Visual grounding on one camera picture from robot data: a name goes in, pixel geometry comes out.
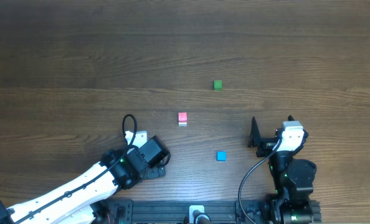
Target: wood grain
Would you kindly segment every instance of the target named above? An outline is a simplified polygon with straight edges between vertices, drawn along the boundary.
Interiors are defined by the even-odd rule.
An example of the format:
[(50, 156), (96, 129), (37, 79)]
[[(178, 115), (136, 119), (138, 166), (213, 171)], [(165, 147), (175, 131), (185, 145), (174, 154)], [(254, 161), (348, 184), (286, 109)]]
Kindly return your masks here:
[[(173, 157), (165, 178), (115, 197), (236, 200), (258, 161), (246, 147), (252, 116), (272, 136), (292, 114), (310, 134), (297, 158), (318, 166), (323, 221), (370, 222), (370, 0), (0, 0), (6, 205), (124, 145), (127, 113)], [(263, 166), (243, 195), (273, 191)]]

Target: pink block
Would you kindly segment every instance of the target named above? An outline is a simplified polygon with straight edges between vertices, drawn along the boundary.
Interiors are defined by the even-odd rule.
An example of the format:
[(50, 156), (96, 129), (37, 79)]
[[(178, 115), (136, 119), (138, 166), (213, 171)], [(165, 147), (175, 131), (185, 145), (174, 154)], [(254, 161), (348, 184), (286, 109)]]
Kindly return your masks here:
[(178, 122), (187, 122), (187, 114), (186, 113), (178, 113)]

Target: green cube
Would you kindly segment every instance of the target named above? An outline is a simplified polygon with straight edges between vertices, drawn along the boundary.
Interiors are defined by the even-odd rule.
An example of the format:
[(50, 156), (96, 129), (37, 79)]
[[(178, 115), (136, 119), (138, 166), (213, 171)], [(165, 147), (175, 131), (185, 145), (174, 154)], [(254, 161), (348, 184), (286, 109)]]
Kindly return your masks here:
[(214, 80), (214, 90), (222, 90), (222, 80)]

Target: pink cube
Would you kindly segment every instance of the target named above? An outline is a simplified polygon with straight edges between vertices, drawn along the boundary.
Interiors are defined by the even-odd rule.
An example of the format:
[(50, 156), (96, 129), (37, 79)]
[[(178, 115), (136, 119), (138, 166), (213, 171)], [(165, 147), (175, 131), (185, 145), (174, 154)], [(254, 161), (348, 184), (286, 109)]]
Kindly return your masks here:
[(178, 125), (180, 126), (187, 125), (187, 114), (186, 113), (178, 113)]

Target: blue cube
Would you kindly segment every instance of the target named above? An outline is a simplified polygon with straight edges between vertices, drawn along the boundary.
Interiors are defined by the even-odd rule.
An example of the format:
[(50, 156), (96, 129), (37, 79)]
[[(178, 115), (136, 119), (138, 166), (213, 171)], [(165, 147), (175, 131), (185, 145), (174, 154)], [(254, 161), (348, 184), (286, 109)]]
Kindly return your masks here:
[(217, 152), (217, 161), (226, 161), (227, 153), (226, 152)]

